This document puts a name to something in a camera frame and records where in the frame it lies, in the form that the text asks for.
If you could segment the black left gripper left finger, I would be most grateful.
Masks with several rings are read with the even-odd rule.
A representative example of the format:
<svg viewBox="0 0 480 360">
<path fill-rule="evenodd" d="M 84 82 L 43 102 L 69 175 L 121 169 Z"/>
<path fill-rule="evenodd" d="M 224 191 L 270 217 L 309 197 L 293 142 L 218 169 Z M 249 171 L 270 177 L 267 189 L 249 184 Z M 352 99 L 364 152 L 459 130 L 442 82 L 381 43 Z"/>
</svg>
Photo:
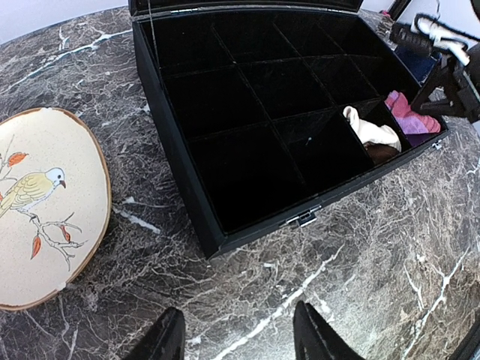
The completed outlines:
<svg viewBox="0 0 480 360">
<path fill-rule="evenodd" d="M 168 307 L 124 359 L 184 359 L 185 332 L 184 314 L 175 307 Z"/>
</svg>

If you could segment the beige brown block sock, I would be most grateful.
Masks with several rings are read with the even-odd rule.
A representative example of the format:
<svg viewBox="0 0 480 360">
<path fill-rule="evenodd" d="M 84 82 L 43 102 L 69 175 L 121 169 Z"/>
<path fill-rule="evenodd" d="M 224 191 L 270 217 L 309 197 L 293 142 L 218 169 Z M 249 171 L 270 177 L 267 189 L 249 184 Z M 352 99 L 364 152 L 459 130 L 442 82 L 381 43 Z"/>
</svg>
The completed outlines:
<svg viewBox="0 0 480 360">
<path fill-rule="evenodd" d="M 353 106 L 343 109 L 343 117 L 359 138 L 374 165 L 383 164 L 401 153 L 401 141 L 388 125 L 378 126 L 360 118 Z"/>
</svg>

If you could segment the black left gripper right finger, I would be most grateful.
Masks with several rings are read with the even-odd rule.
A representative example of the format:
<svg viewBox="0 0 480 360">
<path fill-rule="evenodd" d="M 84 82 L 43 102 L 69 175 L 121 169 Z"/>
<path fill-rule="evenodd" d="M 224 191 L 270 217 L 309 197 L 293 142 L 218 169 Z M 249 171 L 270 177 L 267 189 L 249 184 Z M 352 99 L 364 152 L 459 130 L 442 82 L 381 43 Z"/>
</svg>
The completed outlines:
<svg viewBox="0 0 480 360">
<path fill-rule="evenodd" d="M 296 359 L 363 360 L 310 303 L 297 302 L 293 335 Z"/>
</svg>

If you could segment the maroon purple orange sock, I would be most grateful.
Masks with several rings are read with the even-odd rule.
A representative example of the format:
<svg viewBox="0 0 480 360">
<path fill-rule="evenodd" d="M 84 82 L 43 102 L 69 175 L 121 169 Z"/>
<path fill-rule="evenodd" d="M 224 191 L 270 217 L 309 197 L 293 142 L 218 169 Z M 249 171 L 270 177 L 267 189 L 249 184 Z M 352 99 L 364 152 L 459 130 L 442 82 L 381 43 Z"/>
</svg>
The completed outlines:
<svg viewBox="0 0 480 360">
<path fill-rule="evenodd" d="M 434 117 L 414 112 L 402 92 L 391 91 L 385 99 L 385 105 L 412 147 L 420 146 L 442 130 L 441 124 Z"/>
</svg>

